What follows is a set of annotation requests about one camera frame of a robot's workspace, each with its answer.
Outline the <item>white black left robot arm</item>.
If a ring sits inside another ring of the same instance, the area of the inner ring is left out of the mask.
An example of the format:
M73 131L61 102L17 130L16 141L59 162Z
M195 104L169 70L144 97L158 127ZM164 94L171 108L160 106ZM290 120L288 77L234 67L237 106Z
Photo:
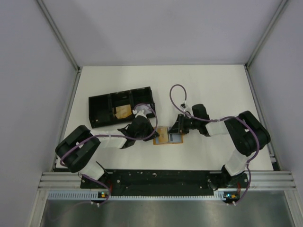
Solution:
M94 133L85 125L78 126L55 148L60 164L72 173L79 173L91 178L96 187L107 183L104 168L93 160L98 148L125 149L133 146L136 141L150 141L159 134L151 122L143 117L136 117L131 124L113 131Z

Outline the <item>yellow leather card holder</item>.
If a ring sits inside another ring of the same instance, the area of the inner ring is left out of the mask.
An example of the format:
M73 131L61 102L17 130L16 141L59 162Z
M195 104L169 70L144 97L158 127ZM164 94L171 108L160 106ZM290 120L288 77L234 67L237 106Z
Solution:
M170 127L166 127L166 126L158 127L157 132L159 133L159 137L153 139L153 144L154 145L175 144L175 143L169 143L169 133L168 133L169 129Z

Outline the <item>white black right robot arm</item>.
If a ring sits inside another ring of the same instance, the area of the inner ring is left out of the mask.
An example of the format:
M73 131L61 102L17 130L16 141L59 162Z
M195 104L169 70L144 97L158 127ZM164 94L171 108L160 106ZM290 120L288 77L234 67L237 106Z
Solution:
M220 175L211 177L208 182L214 190L234 186L243 176L245 168L253 157L257 155L257 151L271 141L268 131L250 111L217 121L210 120L203 104L192 106L192 113L193 115L189 112L179 114L169 134L185 135L190 130L198 130L206 137L228 134L235 150L227 163L222 166Z

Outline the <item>blue credit card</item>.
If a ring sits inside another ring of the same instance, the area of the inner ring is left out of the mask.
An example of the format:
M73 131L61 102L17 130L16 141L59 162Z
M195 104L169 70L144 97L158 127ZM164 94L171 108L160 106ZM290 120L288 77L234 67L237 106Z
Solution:
M183 137L181 134L169 134L169 143L182 143Z

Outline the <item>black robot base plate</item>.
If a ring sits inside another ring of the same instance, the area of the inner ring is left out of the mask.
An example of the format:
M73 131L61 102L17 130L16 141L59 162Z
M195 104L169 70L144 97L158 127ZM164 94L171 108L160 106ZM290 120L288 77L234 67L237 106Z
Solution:
M216 190L209 186L211 177L221 171L206 170L130 170L108 169L100 178L113 196L207 196L218 189L246 188L248 175L243 174L237 183Z

